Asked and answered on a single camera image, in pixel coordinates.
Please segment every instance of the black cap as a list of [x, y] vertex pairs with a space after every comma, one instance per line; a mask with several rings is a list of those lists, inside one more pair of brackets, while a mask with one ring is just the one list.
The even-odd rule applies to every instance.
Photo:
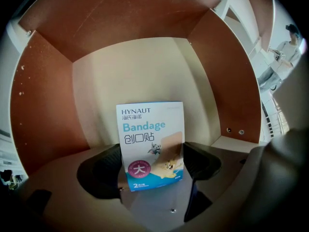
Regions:
[[299, 37], [299, 31], [298, 31], [298, 29], [295, 25], [293, 25], [293, 24], [286, 25], [285, 29], [289, 30], [291, 33], [294, 33]]

